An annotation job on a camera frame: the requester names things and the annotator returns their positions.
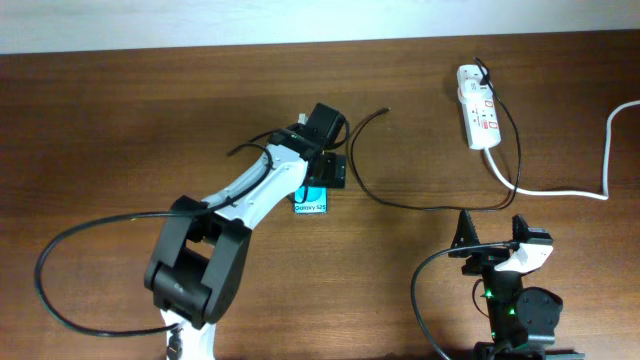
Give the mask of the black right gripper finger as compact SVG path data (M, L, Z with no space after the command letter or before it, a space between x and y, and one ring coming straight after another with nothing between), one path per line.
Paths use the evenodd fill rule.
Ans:
M517 243L527 243L530 238L529 226L521 214L512 217L512 241Z
M456 232L450 247L451 252L448 256L452 258L469 257L474 251L474 246L479 244L480 241L470 212L462 210L458 217Z

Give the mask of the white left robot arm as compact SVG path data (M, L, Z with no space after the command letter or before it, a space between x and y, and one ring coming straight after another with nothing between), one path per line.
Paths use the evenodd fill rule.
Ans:
M300 188L345 184L340 134L343 114L322 103L310 115L266 133L260 157L240 177L201 200L187 196L170 207L145 271L167 325L169 359L211 359L217 322L239 289L253 230Z

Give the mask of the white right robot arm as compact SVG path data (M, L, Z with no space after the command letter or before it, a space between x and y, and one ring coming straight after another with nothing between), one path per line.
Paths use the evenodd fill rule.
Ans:
M475 359L583 359L574 350L551 351L563 300L540 287L524 287L522 278L546 262L553 239L543 228L529 226L521 215L512 218L513 239L504 245L482 244L471 215L459 214L451 258L464 258L461 272L478 276L490 323L490 342L478 342Z

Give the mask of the smartphone with cyan screen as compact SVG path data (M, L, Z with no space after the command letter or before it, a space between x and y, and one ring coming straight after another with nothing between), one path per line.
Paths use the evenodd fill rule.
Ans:
M327 189L322 187L301 187L294 193L296 214L325 214L328 211Z

